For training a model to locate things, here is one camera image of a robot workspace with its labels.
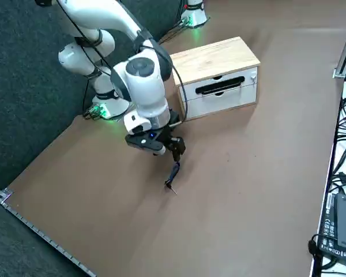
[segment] drawer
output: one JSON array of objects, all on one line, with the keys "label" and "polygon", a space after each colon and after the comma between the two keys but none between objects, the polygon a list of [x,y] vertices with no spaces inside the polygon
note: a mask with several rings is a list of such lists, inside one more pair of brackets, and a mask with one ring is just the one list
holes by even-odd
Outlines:
[{"label": "drawer", "polygon": [[205,97],[189,100],[189,110],[187,119],[200,117],[205,114],[214,113],[228,108],[233,108],[245,104],[255,103],[257,84],[230,89],[222,95],[211,94]]},{"label": "drawer", "polygon": [[[199,93],[196,93],[197,88],[204,87],[206,85],[220,83],[223,81],[227,81],[233,78],[240,78],[244,77],[245,79],[241,82],[241,85],[239,87],[246,87],[248,85],[254,85],[257,83],[257,75],[258,75],[258,68],[250,68],[243,71],[233,72],[227,75],[223,75],[219,78],[219,76],[207,80],[202,80],[196,83],[191,83],[185,85],[187,100],[193,100],[196,98],[205,97],[205,95]],[[182,101],[185,100],[185,97],[183,95],[182,87],[179,87],[179,92],[182,98]]]}]

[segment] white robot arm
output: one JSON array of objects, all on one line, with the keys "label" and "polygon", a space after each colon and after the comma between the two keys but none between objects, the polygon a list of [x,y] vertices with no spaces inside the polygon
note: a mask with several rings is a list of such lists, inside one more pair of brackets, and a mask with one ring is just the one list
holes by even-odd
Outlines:
[{"label": "white robot arm", "polygon": [[[163,81],[169,79],[173,67],[169,54],[116,0],[35,1],[39,6],[54,4],[63,30],[75,38],[59,52],[59,61],[67,70],[89,79],[96,91],[93,102],[103,108],[101,116],[109,119],[124,113],[129,106],[125,99],[130,99],[136,109],[124,116],[129,132],[126,142],[155,155],[166,149],[172,152],[176,164],[165,185],[173,190],[171,182],[186,147],[181,137],[172,136],[174,126],[181,122],[165,97]],[[133,41],[136,55],[110,67],[104,57],[113,52],[115,42],[102,28],[125,33]],[[105,65],[97,65],[100,60]]]}]

